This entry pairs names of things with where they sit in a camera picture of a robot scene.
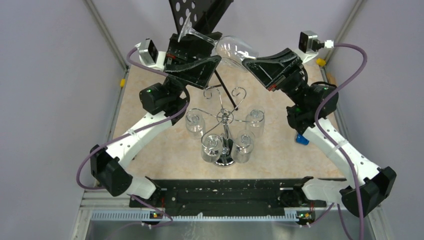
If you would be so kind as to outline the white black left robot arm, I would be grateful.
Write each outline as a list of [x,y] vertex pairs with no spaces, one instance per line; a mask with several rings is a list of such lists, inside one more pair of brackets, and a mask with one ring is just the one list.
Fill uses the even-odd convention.
[[132,176],[127,167],[157,135],[174,126],[186,113],[191,101],[187,86],[204,90],[222,58],[219,55],[166,65],[168,54],[157,50],[149,38],[137,43],[127,54],[135,67],[165,77],[139,93],[146,115],[123,135],[94,146],[84,160],[92,176],[113,197],[136,195],[149,207],[160,202],[156,185],[147,177]]

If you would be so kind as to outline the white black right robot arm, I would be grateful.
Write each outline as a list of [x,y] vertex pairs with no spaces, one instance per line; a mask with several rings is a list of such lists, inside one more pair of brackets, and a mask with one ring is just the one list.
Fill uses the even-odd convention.
[[336,86],[308,84],[304,64],[315,56],[286,48],[272,56],[247,57],[242,65],[268,91],[282,91],[293,101],[286,109],[289,126],[315,144],[345,177],[344,181],[305,177],[295,187],[294,202],[299,206],[311,201],[336,203],[356,217],[365,217],[389,196],[397,175],[391,167],[368,160],[334,128],[328,115],[337,108]]

